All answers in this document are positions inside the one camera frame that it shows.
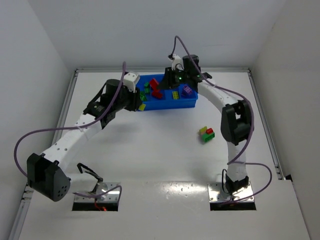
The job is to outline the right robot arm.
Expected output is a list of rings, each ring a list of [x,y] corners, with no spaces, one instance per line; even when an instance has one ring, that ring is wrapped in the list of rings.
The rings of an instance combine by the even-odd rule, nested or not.
[[[235,98],[235,93],[210,82],[211,76],[200,73],[197,55],[168,56],[171,66],[164,71],[159,83],[161,90],[173,89],[187,84],[193,91],[205,97],[221,113],[220,132],[227,142],[228,167],[225,174],[225,191],[228,194],[249,184],[246,168],[246,148],[254,129],[251,104],[244,98]]]

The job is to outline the small lime lego brick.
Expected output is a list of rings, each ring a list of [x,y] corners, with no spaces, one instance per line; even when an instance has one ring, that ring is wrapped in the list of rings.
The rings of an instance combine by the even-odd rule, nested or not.
[[[143,104],[141,104],[141,105],[139,106],[138,110],[139,110],[139,111],[144,111],[145,108],[146,108],[146,105],[143,103]]]

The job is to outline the purple butterfly lego brick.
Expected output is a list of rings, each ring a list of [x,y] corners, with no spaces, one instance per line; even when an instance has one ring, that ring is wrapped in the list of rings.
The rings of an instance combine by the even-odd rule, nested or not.
[[[181,96],[184,98],[191,98],[193,96],[193,90],[186,84],[182,87]]]

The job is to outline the red curved lego brick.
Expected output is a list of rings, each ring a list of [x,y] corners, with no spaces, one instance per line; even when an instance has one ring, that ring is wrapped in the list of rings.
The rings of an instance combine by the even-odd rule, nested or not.
[[[163,98],[163,94],[160,91],[153,91],[151,95],[158,100],[161,100]]]

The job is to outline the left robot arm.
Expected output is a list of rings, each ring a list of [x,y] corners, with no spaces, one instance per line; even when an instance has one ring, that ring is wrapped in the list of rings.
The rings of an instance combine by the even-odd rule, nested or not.
[[[83,110],[75,126],[40,155],[27,159],[27,183],[35,191],[57,202],[68,193],[96,194],[103,178],[78,163],[79,173],[66,173],[77,152],[112,121],[122,109],[137,111],[142,100],[136,86],[137,73],[128,72],[123,80],[108,79]]]

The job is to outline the lime two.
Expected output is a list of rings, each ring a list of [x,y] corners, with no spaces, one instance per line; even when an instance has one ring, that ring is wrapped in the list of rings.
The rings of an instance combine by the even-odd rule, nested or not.
[[[174,100],[179,100],[180,99],[179,92],[178,91],[173,91],[172,92],[172,98]]]

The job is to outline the green two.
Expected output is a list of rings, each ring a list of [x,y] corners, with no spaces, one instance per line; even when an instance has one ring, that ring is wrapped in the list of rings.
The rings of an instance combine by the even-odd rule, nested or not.
[[[143,101],[143,102],[146,102],[148,100],[148,98],[147,98],[147,96],[146,96],[144,91],[141,91],[139,93],[139,97],[140,97],[141,101]]]

